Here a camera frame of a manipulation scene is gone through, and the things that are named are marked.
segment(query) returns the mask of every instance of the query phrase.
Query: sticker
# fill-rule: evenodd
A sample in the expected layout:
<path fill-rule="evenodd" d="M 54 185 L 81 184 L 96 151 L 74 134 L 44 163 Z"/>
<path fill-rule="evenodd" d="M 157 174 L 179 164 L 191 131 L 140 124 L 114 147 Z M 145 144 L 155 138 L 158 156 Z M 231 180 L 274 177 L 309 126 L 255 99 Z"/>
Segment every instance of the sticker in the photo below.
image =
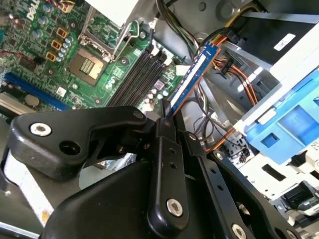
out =
<path fill-rule="evenodd" d="M 188 72 L 190 66 L 176 65 L 176 75 L 184 76 Z"/>
<path fill-rule="evenodd" d="M 64 97 L 65 94 L 66 94 L 66 89 L 62 88 L 62 87 L 59 87 L 58 90 L 56 91 L 56 93 L 61 96 L 61 97 Z"/>
<path fill-rule="evenodd" d="M 277 51 L 281 51 L 285 46 L 287 46 L 289 44 L 289 42 L 291 42 L 294 38 L 296 37 L 296 35 L 293 35 L 291 33 L 288 33 L 287 36 L 285 36 L 275 47 L 274 49 Z"/>

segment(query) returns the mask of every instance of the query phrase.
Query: hole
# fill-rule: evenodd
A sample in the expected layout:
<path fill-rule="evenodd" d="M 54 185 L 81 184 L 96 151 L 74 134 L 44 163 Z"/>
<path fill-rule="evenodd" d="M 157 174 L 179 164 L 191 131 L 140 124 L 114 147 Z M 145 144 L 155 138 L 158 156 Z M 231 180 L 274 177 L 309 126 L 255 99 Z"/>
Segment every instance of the hole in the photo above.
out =
<path fill-rule="evenodd" d="M 198 10 L 200 11 L 205 11 L 206 8 L 207 8 L 207 5 L 203 1 L 198 5 Z"/>
<path fill-rule="evenodd" d="M 176 154 L 176 151 L 173 148 L 169 149 L 171 153 Z"/>
<path fill-rule="evenodd" d="M 45 128 L 43 126 L 37 126 L 36 129 L 40 132 L 45 132 Z"/>
<path fill-rule="evenodd" d="M 285 234 L 280 229 L 275 228 L 275 232 L 277 233 L 280 239 L 287 239 Z"/>
<path fill-rule="evenodd" d="M 177 169 L 177 166 L 174 164 L 174 163 L 169 163 L 169 166 L 172 168 L 172 169 Z"/>
<path fill-rule="evenodd" d="M 81 152 L 80 146 L 72 141 L 63 141 L 59 147 L 63 153 L 70 156 L 78 155 Z"/>

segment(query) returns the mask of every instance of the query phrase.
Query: yellow wire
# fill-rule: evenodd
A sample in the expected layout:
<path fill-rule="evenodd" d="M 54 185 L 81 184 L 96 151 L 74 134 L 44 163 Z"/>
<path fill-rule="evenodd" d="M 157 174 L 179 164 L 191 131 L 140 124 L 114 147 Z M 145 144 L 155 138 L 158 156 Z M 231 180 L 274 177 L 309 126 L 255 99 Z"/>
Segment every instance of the yellow wire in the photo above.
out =
<path fill-rule="evenodd" d="M 255 11 L 259 11 L 259 9 L 257 9 L 255 6 L 252 6 L 252 5 L 250 5 L 250 6 L 245 6 L 245 7 L 241 8 L 241 9 L 239 10 L 239 12 L 238 12 L 235 16 L 233 16 L 232 19 L 229 20 L 229 22 L 226 23 L 225 27 L 227 27 L 227 28 L 231 27 L 231 26 L 234 24 L 234 22 L 237 20 L 237 18 L 240 17 L 245 11 L 247 11 L 247 10 L 249 10 L 249 9 L 253 9 L 253 10 L 255 10 Z M 220 39 L 221 36 L 222 36 L 222 35 L 216 36 L 216 37 L 213 39 L 213 42 L 216 43 L 216 42 Z"/>

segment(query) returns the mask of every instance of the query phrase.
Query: dell logo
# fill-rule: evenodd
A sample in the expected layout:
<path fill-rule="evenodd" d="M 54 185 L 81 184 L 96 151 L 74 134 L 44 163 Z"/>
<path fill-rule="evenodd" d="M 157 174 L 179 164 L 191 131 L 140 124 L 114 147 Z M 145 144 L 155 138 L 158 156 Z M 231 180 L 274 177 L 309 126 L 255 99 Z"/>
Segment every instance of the dell logo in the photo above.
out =
<path fill-rule="evenodd" d="M 31 7 L 29 8 L 29 12 L 26 15 L 28 19 L 31 21 L 34 20 L 34 15 L 36 14 L 36 10 L 38 9 L 40 4 L 40 0 L 32 0 Z"/>

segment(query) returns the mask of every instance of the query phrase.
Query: green circuit board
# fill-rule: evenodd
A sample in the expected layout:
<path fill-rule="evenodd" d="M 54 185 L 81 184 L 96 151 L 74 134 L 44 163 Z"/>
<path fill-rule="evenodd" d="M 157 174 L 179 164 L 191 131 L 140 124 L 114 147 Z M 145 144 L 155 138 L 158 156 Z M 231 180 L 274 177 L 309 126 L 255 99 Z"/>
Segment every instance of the green circuit board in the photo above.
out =
<path fill-rule="evenodd" d="M 57 34 L 58 28 L 65 29 L 68 36 L 74 39 L 68 46 L 63 60 L 60 62 L 45 60 L 42 64 L 35 67 L 34 70 L 26 69 L 21 66 L 20 58 L 12 54 L 4 54 L 0 56 L 0 63 L 4 67 L 3 77 L 6 72 L 13 72 L 15 75 L 36 86 L 38 89 L 49 93 L 62 103 L 68 105 L 70 109 L 104 107 L 112 95 L 117 91 L 118 87 L 123 83 L 125 76 L 132 69 L 142 52 L 149 45 L 147 32 L 136 22 L 133 22 L 129 33 L 134 35 L 140 28 L 140 32 L 145 34 L 144 37 L 134 38 L 131 44 L 128 44 L 122 54 L 118 56 L 115 62 L 105 64 L 105 68 L 95 84 L 88 84 L 80 77 L 70 72 L 70 63 L 77 55 L 80 49 L 91 53 L 99 59 L 101 54 L 92 46 L 80 45 L 78 36 L 81 33 L 83 24 L 85 23 L 86 14 L 90 6 L 85 3 L 82 6 L 75 6 L 70 13 L 63 13 L 57 7 L 54 7 L 51 12 L 47 13 L 43 9 L 46 2 L 40 2 L 37 11 L 34 15 L 34 20 L 26 18 L 32 0 L 3 0 L 0 6 L 2 14 L 14 12 L 21 19 L 25 20 L 23 29 L 14 27 L 14 23 L 9 21 L 7 26 L 0 26 L 4 33 L 1 43 L 2 51 L 19 52 L 33 59 L 34 57 L 42 57 L 45 59 L 48 52 L 58 56 L 58 51 L 52 47 L 52 41 L 57 40 L 63 43 L 64 39 Z M 45 17 L 45 24 L 40 24 L 39 19 Z M 99 40 L 103 41 L 110 48 L 116 47 L 117 38 L 121 33 L 121 28 L 112 23 L 109 19 L 101 15 L 98 11 L 94 16 L 94 21 L 90 23 L 88 29 Z M 41 31 L 40 37 L 35 37 L 35 31 Z M 174 91 L 176 86 L 181 81 L 182 77 L 176 75 L 175 62 L 182 62 L 178 57 L 174 56 L 172 63 L 163 71 L 160 79 L 164 79 L 164 87 L 158 89 L 156 94 L 161 94 L 162 91 L 169 92 L 169 95 Z M 19 101 L 26 104 L 24 97 L 28 93 L 22 94 Z M 157 104 L 156 95 L 150 100 L 151 105 Z M 139 108 L 142 108 L 144 98 L 139 101 Z M 40 101 L 40 104 L 34 107 L 36 111 L 47 111 L 54 109 L 45 101 Z"/>

